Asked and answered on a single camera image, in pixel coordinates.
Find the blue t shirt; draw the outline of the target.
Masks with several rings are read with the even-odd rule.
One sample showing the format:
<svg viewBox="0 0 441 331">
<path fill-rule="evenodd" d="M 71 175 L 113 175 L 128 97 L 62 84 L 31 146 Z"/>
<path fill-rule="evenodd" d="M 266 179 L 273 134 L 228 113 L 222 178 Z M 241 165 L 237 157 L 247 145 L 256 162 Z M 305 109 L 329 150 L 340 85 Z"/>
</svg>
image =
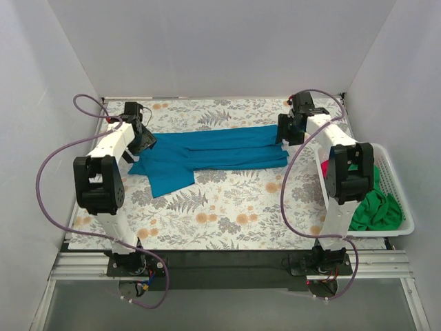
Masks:
<svg viewBox="0 0 441 331">
<path fill-rule="evenodd" d="M 156 133 L 156 144 L 140 153 L 129 174 L 146 176 L 157 198 L 194 184 L 199 170 L 285 167 L 289 153 L 276 143 L 276 134 L 276 125 Z"/>
</svg>

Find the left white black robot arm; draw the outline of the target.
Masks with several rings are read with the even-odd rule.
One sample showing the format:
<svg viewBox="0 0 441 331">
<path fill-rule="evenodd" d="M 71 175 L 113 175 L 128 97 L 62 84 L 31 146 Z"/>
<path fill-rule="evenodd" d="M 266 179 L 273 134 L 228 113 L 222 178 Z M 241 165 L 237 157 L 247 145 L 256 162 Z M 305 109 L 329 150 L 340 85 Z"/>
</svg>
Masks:
<svg viewBox="0 0 441 331">
<path fill-rule="evenodd" d="M 123 124 L 110 119 L 111 133 L 104 136 L 85 157 L 73 162 L 76 200 L 79 207 L 101 224 L 105 235 L 111 238 L 110 256 L 118 268 L 138 276 L 147 266 L 146 258 L 136 249 L 141 247 L 137 235 L 119 210 L 125 200 L 125 189 L 118 162 L 124 159 L 134 163 L 133 156 L 153 148 L 156 138 L 143 125 L 143 106 L 137 102 L 125 103 L 119 115 Z"/>
</svg>

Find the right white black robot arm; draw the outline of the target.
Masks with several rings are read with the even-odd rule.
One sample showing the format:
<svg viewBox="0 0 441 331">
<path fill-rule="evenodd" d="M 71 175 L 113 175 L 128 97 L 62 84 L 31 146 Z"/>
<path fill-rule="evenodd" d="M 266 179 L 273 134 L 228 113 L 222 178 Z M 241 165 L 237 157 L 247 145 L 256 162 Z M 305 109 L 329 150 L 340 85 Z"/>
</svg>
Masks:
<svg viewBox="0 0 441 331">
<path fill-rule="evenodd" d="M 338 125 L 339 117 L 314 105 L 311 90 L 291 95 L 290 111 L 278 116 L 276 142 L 286 141 L 302 150 L 315 139 L 328 154 L 324 187 L 329 199 L 325 222 L 302 268 L 313 268 L 320 274 L 331 272 L 345 262 L 347 235 L 353 214 L 373 190 L 373 147 L 360 143 Z"/>
</svg>

